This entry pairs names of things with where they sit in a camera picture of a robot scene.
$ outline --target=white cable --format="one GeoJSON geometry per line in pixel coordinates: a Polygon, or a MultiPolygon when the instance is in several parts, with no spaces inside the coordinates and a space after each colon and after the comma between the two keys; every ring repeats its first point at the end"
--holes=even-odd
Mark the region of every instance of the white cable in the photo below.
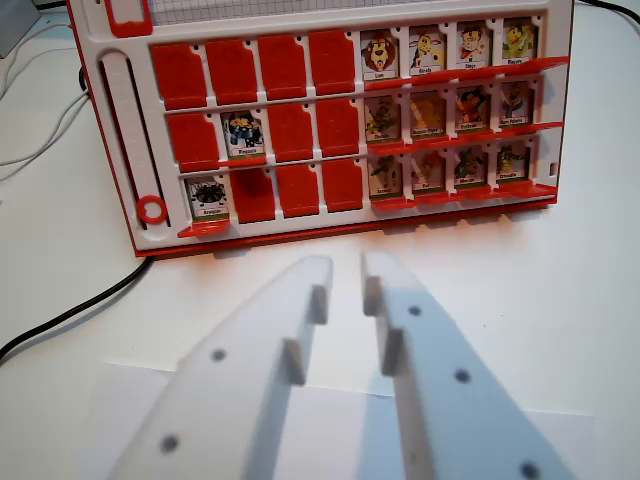
{"type": "Polygon", "coordinates": [[[46,152],[49,148],[51,148],[58,140],[60,140],[60,137],[62,137],[62,135],[64,135],[66,133],[66,131],[69,129],[71,124],[74,122],[74,120],[76,119],[76,117],[80,113],[80,110],[82,110],[82,107],[84,107],[85,103],[87,103],[88,101],[89,101],[89,97],[87,96],[84,100],[82,100],[82,102],[80,102],[80,106],[74,112],[71,113],[71,116],[69,117],[69,121],[62,127],[62,129],[60,129],[58,131],[56,136],[42,149],[42,151],[40,153],[38,153],[37,155],[34,155],[30,159],[26,160],[22,165],[20,165],[18,168],[16,168],[13,172],[5,175],[4,177],[0,177],[0,182],[2,182],[4,180],[7,180],[8,178],[13,177],[16,173],[18,173],[20,170],[25,168],[31,162],[33,162],[36,158],[38,158],[40,155],[42,155],[44,152],[46,152]]]}
{"type": "Polygon", "coordinates": [[[7,67],[7,69],[4,72],[4,78],[2,80],[2,87],[0,87],[0,100],[3,99],[3,97],[5,96],[5,94],[7,93],[8,88],[9,88],[9,82],[8,82],[9,71],[11,70],[11,67],[13,67],[13,64],[16,63],[16,59],[18,58],[18,51],[22,48],[22,46],[25,43],[27,43],[32,38],[37,37],[41,33],[44,33],[46,31],[49,31],[52,28],[56,28],[56,27],[71,28],[71,25],[66,24],[66,23],[54,23],[53,25],[49,25],[49,26],[43,28],[42,30],[38,30],[37,32],[32,33],[28,37],[23,38],[22,40],[20,40],[18,45],[16,45],[16,47],[13,49],[13,56],[11,57],[11,60],[5,60],[5,61],[9,62],[9,66],[7,67]]]}
{"type": "Polygon", "coordinates": [[[34,152],[32,152],[32,153],[30,153],[28,155],[25,155],[23,157],[14,158],[13,160],[5,160],[3,162],[0,162],[0,167],[6,167],[7,165],[13,165],[14,163],[24,162],[26,160],[31,159],[32,157],[36,157],[36,156],[41,155],[48,148],[49,144],[53,140],[53,137],[55,137],[58,129],[60,128],[60,124],[64,120],[64,117],[67,115],[69,110],[71,110],[73,108],[73,106],[76,103],[78,103],[86,95],[87,95],[87,91],[85,90],[80,95],[78,95],[76,98],[74,98],[73,102],[71,102],[69,105],[67,105],[65,107],[64,111],[60,114],[60,116],[58,117],[58,120],[56,121],[55,128],[53,129],[53,131],[51,132],[49,137],[45,140],[45,142],[42,144],[42,146],[40,148],[38,148],[36,151],[34,151],[34,152]]]}

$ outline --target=red tile slot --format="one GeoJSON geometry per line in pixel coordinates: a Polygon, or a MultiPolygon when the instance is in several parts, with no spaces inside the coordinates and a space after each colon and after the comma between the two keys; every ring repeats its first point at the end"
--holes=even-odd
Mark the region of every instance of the red tile slot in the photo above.
{"type": "Polygon", "coordinates": [[[202,60],[187,44],[151,47],[158,89],[167,110],[205,107],[207,87],[202,60]]]}
{"type": "Polygon", "coordinates": [[[167,124],[173,153],[181,172],[201,172],[218,168],[216,132],[204,114],[169,115],[167,124]]]}
{"type": "Polygon", "coordinates": [[[207,42],[205,49],[218,105],[258,100],[253,52],[242,40],[214,40],[207,42]]]}
{"type": "Polygon", "coordinates": [[[276,169],[280,206],[285,218],[317,215],[318,179],[309,165],[290,165],[276,169]]]}
{"type": "Polygon", "coordinates": [[[309,34],[311,75],[318,95],[355,90],[353,42],[341,30],[309,34]]]}
{"type": "Polygon", "coordinates": [[[352,159],[322,162],[322,186],[330,213],[362,208],[362,170],[352,159]]]}
{"type": "Polygon", "coordinates": [[[260,37],[258,51],[262,81],[269,100],[306,96],[304,48],[293,36],[260,37]]]}
{"type": "Polygon", "coordinates": [[[302,105],[287,103],[267,109],[276,162],[313,158],[311,115],[302,105]]]}
{"type": "Polygon", "coordinates": [[[353,155],[358,153],[360,132],[358,109],[349,99],[320,100],[316,103],[318,138],[322,155],[353,155]]]}
{"type": "Polygon", "coordinates": [[[111,33],[115,37],[118,38],[129,38],[129,37],[142,37],[145,35],[151,35],[153,32],[153,23],[151,21],[151,13],[149,11],[149,3],[147,0],[131,0],[131,1],[139,1],[142,3],[142,15],[143,20],[140,22],[124,22],[118,23],[113,14],[113,6],[111,5],[112,0],[105,0],[104,6],[107,10],[107,19],[109,20],[109,28],[111,28],[111,33]]]}
{"type": "Polygon", "coordinates": [[[235,170],[229,176],[240,223],[263,222],[276,218],[273,185],[264,170],[235,170]]]}

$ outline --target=cartoon spider card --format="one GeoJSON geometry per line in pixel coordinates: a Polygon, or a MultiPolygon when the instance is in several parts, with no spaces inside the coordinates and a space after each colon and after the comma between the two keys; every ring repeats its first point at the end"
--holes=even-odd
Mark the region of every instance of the cartoon spider card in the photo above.
{"type": "Polygon", "coordinates": [[[444,158],[436,152],[414,153],[411,156],[411,186],[413,193],[441,192],[444,186],[444,158]]]}
{"type": "Polygon", "coordinates": [[[458,23],[456,68],[473,70],[491,65],[492,31],[484,21],[458,23]]]}
{"type": "Polygon", "coordinates": [[[360,48],[365,81],[398,76],[398,40],[389,30],[362,32],[360,48]]]}
{"type": "Polygon", "coordinates": [[[446,102],[438,92],[411,94],[411,136],[413,138],[444,135],[446,102]]]}
{"type": "Polygon", "coordinates": [[[224,185],[213,175],[188,178],[184,181],[194,222],[229,218],[224,185]]]}
{"type": "Polygon", "coordinates": [[[505,183],[526,180],[529,177],[529,152],[522,141],[500,145],[496,181],[505,183]]]}
{"type": "Polygon", "coordinates": [[[400,108],[391,96],[364,99],[367,143],[400,139],[400,108]]]}
{"type": "Polygon", "coordinates": [[[370,158],[369,197],[389,198],[402,195],[402,165],[393,155],[370,158]]]}
{"type": "Polygon", "coordinates": [[[519,65],[536,58],[537,28],[530,18],[509,18],[502,30],[502,58],[507,65],[519,65]]]}
{"type": "Polygon", "coordinates": [[[479,187],[487,184],[487,154],[479,146],[467,147],[456,153],[453,171],[455,188],[479,187]]]}
{"type": "Polygon", "coordinates": [[[439,72],[445,68],[447,36],[437,25],[409,29],[409,58],[411,76],[439,72]]]}
{"type": "Polygon", "coordinates": [[[250,111],[223,113],[221,117],[229,158],[264,154],[262,124],[250,111]]]}
{"type": "Polygon", "coordinates": [[[532,91],[527,82],[503,83],[500,89],[500,126],[531,123],[532,91]]]}
{"type": "Polygon", "coordinates": [[[483,87],[459,88],[456,97],[456,131],[489,128],[490,96],[483,87]]]}

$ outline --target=black cable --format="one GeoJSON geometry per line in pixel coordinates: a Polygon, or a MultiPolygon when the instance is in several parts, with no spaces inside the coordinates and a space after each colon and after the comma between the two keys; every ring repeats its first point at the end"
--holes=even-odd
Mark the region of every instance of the black cable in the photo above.
{"type": "Polygon", "coordinates": [[[151,265],[153,264],[154,260],[155,260],[154,257],[145,258],[144,262],[142,262],[138,268],[136,268],[126,278],[124,278],[124,279],[120,280],[118,283],[116,283],[113,287],[111,287],[111,288],[105,290],[104,292],[96,295],[92,299],[87,300],[86,302],[81,303],[80,305],[77,305],[77,306],[73,307],[70,310],[67,310],[63,314],[58,315],[53,320],[49,320],[48,322],[43,323],[42,325],[40,325],[38,327],[32,328],[31,330],[29,330],[27,332],[24,332],[21,335],[18,335],[16,338],[11,340],[9,343],[7,343],[4,347],[2,347],[0,349],[0,366],[2,365],[2,359],[11,350],[16,348],[18,345],[20,345],[21,343],[26,342],[27,340],[29,340],[30,338],[35,337],[36,335],[40,335],[41,333],[46,332],[47,330],[51,330],[53,327],[56,327],[56,326],[60,325],[65,320],[68,320],[69,318],[73,317],[74,315],[77,315],[78,313],[86,310],[87,308],[93,307],[95,304],[100,303],[101,301],[109,298],[114,293],[117,293],[119,290],[122,290],[124,287],[129,285],[131,282],[133,282],[137,278],[139,278],[142,275],[144,275],[144,273],[147,270],[149,270],[149,267],[151,267],[151,265]]]}
{"type": "Polygon", "coordinates": [[[51,3],[45,3],[43,5],[36,5],[36,8],[38,10],[49,10],[51,8],[66,7],[66,6],[67,6],[67,2],[65,0],[62,0],[60,2],[51,2],[51,3]]]}
{"type": "Polygon", "coordinates": [[[78,72],[78,83],[80,84],[80,90],[83,92],[87,89],[87,80],[84,76],[84,68],[80,67],[78,72]]]}
{"type": "Polygon", "coordinates": [[[638,15],[633,10],[629,10],[627,7],[616,5],[615,3],[603,2],[601,0],[580,0],[580,1],[582,3],[588,3],[589,5],[593,5],[594,7],[606,8],[607,10],[613,10],[614,12],[628,15],[638,25],[640,25],[640,15],[638,15]]]}

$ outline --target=cartoon giraffe card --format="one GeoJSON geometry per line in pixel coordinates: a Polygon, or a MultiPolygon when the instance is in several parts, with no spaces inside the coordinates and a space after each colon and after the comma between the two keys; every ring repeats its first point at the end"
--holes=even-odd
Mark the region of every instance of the cartoon giraffe card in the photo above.
{"type": "Polygon", "coordinates": [[[445,68],[447,36],[437,25],[409,29],[409,58],[411,76],[439,72],[445,68]]]}

